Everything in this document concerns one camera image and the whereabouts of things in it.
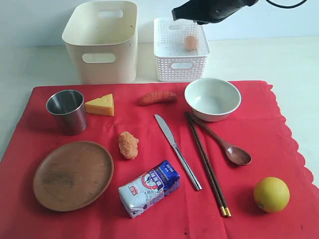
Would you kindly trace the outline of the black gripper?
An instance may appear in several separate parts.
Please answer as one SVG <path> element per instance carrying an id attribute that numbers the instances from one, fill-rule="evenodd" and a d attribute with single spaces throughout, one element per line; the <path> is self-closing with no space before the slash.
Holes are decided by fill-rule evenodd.
<path id="1" fill-rule="evenodd" d="M 219 23 L 246 6 L 253 6 L 258 0 L 189 0 L 174 8 L 172 18 L 199 21 L 199 25 Z"/>

